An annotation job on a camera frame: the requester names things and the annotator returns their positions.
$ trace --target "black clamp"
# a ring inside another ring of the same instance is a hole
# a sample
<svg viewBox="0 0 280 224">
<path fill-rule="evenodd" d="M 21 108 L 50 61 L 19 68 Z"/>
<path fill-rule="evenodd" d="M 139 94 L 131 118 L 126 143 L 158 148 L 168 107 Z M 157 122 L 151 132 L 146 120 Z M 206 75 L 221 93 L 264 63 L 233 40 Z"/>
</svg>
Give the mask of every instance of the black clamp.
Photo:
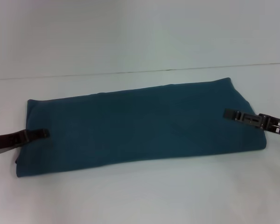
<svg viewBox="0 0 280 224">
<path fill-rule="evenodd" d="M 280 134 L 280 119 L 266 114 L 252 115 L 237 110 L 225 109 L 223 117 L 252 125 L 268 132 Z"/>
<path fill-rule="evenodd" d="M 0 153 L 21 147 L 29 142 L 48 138 L 50 136 L 47 129 L 22 130 L 13 134 L 0 135 Z"/>
</svg>

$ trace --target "white surface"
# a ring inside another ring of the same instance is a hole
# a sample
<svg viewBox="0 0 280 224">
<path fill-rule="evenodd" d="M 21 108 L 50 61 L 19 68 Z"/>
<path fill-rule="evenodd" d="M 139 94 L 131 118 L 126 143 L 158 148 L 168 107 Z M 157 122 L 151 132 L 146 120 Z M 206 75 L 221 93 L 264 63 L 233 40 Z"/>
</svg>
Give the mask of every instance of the white surface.
<svg viewBox="0 0 280 224">
<path fill-rule="evenodd" d="M 231 77 L 256 113 L 280 117 L 280 65 L 0 80 L 0 134 L 26 101 Z M 0 224 L 280 224 L 280 136 L 258 152 L 141 161 L 16 178 L 0 154 Z"/>
<path fill-rule="evenodd" d="M 0 79 L 280 63 L 280 0 L 0 0 Z"/>
</svg>

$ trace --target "teal fabric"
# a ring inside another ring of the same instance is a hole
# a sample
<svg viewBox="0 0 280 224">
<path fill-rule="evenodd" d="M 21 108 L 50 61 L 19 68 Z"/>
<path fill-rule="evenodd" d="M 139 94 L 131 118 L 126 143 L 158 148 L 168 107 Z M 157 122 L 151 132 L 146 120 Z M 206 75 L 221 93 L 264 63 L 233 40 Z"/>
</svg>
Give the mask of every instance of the teal fabric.
<svg viewBox="0 0 280 224">
<path fill-rule="evenodd" d="M 264 149 L 264 132 L 224 119 L 225 108 L 254 113 L 229 78 L 29 100 L 26 128 L 51 137 L 21 149 L 17 175 Z"/>
</svg>

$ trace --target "folded cloth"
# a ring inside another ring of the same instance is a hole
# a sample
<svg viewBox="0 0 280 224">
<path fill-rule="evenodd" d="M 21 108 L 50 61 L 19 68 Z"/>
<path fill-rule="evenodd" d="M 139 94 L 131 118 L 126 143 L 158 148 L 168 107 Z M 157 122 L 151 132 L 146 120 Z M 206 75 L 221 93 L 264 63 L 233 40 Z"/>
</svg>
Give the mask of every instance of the folded cloth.
<svg viewBox="0 0 280 224">
<path fill-rule="evenodd" d="M 22 147 L 17 175 L 264 149 L 264 132 L 224 119 L 225 108 L 254 114 L 230 78 L 29 100 L 26 128 L 50 138 Z"/>
</svg>

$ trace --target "black plastic clip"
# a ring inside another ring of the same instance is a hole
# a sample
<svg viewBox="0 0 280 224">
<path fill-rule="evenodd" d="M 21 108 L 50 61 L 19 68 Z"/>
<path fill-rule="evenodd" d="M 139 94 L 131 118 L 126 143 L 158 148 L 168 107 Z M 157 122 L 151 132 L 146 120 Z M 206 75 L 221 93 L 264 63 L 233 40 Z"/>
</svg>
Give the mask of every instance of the black plastic clip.
<svg viewBox="0 0 280 224">
<path fill-rule="evenodd" d="M 280 119 L 266 114 L 252 115 L 237 110 L 225 109 L 223 117 L 252 125 L 268 132 L 280 134 Z"/>
<path fill-rule="evenodd" d="M 49 136 L 50 134 L 47 129 L 22 130 L 13 134 L 0 135 L 0 153 Z"/>
</svg>

